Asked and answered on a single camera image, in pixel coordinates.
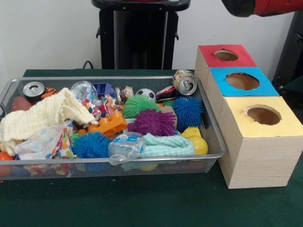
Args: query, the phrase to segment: purple ball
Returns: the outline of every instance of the purple ball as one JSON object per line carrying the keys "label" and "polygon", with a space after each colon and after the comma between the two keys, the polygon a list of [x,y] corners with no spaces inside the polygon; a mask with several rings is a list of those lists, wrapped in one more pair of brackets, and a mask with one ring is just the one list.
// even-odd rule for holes
{"label": "purple ball", "polygon": [[147,109],[140,111],[136,115],[134,123],[128,124],[128,130],[138,132],[142,135],[150,133],[154,136],[174,136],[176,130],[174,120],[176,119],[173,113],[156,112],[155,109]]}

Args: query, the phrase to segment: soccer ball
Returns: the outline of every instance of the soccer ball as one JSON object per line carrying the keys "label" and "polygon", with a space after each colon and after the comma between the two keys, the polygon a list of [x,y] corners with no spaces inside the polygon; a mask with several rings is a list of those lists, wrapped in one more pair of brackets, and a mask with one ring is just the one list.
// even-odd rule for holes
{"label": "soccer ball", "polygon": [[152,90],[149,90],[149,89],[146,89],[146,88],[143,88],[143,89],[140,89],[136,95],[139,95],[139,96],[147,96],[148,99],[156,102],[156,95],[155,93],[152,91]]}

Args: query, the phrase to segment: light blue towel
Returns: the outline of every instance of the light blue towel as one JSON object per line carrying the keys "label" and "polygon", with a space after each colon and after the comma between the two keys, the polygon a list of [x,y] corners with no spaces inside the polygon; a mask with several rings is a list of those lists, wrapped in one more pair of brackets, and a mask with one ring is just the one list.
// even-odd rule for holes
{"label": "light blue towel", "polygon": [[182,136],[144,136],[145,149],[139,157],[194,155],[193,143]]}
{"label": "light blue towel", "polygon": [[[184,156],[194,155],[193,143],[182,136],[156,137],[151,134],[144,136],[145,149],[139,157],[162,157],[162,156]],[[159,162],[128,162],[121,167],[124,171],[146,167],[152,164],[175,164],[179,161]]]}

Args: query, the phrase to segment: white wall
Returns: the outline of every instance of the white wall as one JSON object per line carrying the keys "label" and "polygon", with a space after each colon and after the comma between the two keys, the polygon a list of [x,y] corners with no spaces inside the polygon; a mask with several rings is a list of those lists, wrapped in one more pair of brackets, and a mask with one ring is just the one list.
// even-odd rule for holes
{"label": "white wall", "polygon": [[[272,78],[293,15],[236,18],[220,0],[192,0],[179,16],[173,68],[193,69],[198,45],[244,44]],[[99,68],[98,27],[90,0],[0,0],[1,84],[26,69]]]}

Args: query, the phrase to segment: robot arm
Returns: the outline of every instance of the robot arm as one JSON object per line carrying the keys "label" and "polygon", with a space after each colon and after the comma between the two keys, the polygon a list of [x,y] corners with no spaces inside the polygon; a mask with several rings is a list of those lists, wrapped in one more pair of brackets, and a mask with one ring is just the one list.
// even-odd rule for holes
{"label": "robot arm", "polygon": [[262,17],[303,9],[303,0],[222,0],[227,10],[237,17],[256,14]]}

